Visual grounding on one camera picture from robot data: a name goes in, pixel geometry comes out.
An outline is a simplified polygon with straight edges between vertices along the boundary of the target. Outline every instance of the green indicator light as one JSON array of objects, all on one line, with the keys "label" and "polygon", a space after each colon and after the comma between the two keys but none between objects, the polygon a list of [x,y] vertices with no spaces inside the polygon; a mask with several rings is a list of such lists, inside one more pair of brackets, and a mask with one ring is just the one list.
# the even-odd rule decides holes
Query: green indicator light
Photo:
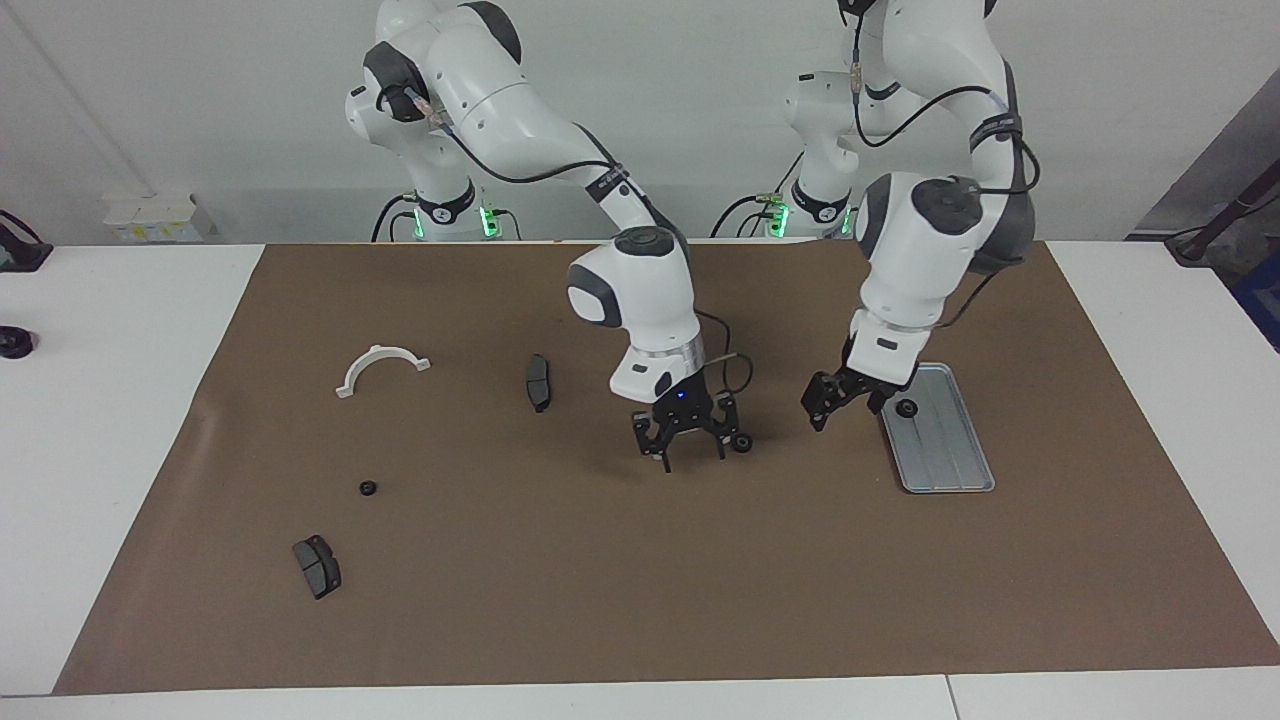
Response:
[{"label": "green indicator light", "polygon": [[484,223],[485,237],[498,236],[498,220],[493,217],[493,213],[484,205],[480,206],[480,222]]},{"label": "green indicator light", "polygon": [[776,205],[777,208],[773,213],[773,222],[769,223],[769,234],[773,237],[783,237],[787,233],[787,218],[791,217],[791,209],[786,205]]}]

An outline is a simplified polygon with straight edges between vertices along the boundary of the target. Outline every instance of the small black wheel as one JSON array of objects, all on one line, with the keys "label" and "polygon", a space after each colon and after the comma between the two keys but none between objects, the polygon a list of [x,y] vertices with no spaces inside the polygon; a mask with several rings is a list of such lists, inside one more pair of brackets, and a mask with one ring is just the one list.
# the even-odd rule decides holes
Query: small black wheel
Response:
[{"label": "small black wheel", "polygon": [[728,446],[733,448],[733,452],[751,452],[754,445],[755,441],[746,433],[733,433],[733,437],[728,438]]},{"label": "small black wheel", "polygon": [[920,406],[916,405],[914,400],[899,400],[897,405],[893,406],[893,410],[902,418],[910,420],[920,411]]}]

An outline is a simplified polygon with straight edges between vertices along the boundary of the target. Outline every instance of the white tabletop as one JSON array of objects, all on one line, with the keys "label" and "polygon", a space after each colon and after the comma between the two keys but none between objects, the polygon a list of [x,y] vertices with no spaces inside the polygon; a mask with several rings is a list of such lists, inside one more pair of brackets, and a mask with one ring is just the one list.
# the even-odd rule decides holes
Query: white tabletop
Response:
[{"label": "white tabletop", "polygon": [[[1275,634],[1280,356],[1212,273],[1160,246],[1051,247]],[[0,275],[0,323],[41,337],[0,365],[6,446],[28,448],[8,459],[0,505],[0,694],[52,688],[260,252],[60,249],[33,275]],[[1277,708],[1280,669],[0,700],[6,719],[1270,720]]]}]

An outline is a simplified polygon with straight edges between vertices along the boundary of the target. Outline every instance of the brown mat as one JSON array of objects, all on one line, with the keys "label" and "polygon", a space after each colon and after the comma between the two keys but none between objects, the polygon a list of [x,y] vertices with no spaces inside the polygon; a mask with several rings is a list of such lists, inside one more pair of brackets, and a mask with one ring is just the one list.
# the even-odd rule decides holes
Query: brown mat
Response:
[{"label": "brown mat", "polygon": [[[695,249],[756,361],[756,446],[681,438],[673,475],[608,392],[625,334],[563,296],[584,250],[269,247],[56,692],[1280,664],[1043,247],[927,351],[998,483],[946,497],[899,488],[861,406],[822,434],[800,409],[854,245]],[[374,343],[434,368],[338,400]],[[312,533],[344,580],[319,602],[289,550]]]}]

